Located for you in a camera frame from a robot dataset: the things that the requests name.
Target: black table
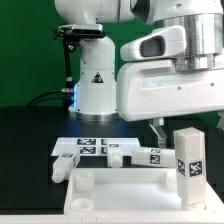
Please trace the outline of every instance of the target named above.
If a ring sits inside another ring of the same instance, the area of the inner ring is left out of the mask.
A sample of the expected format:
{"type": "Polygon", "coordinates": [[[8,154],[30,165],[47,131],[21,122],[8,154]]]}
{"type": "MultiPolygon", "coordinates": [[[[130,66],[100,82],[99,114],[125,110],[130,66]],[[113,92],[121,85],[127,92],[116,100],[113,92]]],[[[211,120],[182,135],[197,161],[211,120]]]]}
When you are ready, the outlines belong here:
{"type": "MultiPolygon", "coordinates": [[[[165,120],[173,147],[173,131],[195,127],[206,136],[207,178],[224,199],[223,132],[197,116],[165,120]]],[[[62,214],[67,181],[51,180],[51,153],[58,137],[135,138],[142,146],[157,146],[147,121],[88,122],[75,120],[60,107],[6,107],[0,109],[0,214],[62,214]]],[[[133,167],[124,158],[125,167],[133,167]]],[[[79,167],[107,167],[106,157],[82,157],[79,167]]]]}

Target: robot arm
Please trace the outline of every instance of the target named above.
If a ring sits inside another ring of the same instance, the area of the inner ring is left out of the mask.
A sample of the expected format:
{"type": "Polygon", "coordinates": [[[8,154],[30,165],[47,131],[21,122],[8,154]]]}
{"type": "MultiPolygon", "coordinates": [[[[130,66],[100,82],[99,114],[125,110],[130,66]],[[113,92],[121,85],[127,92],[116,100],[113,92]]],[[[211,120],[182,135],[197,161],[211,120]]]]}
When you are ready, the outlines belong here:
{"type": "Polygon", "coordinates": [[[152,11],[139,17],[153,23],[153,33],[121,49],[124,60],[140,62],[127,63],[119,71],[120,116],[134,121],[222,110],[220,1],[148,2],[152,11]]]}
{"type": "Polygon", "coordinates": [[[116,23],[119,13],[121,22],[129,21],[134,18],[130,4],[130,0],[121,0],[120,5],[119,0],[55,0],[58,13],[70,24],[116,23]]]}

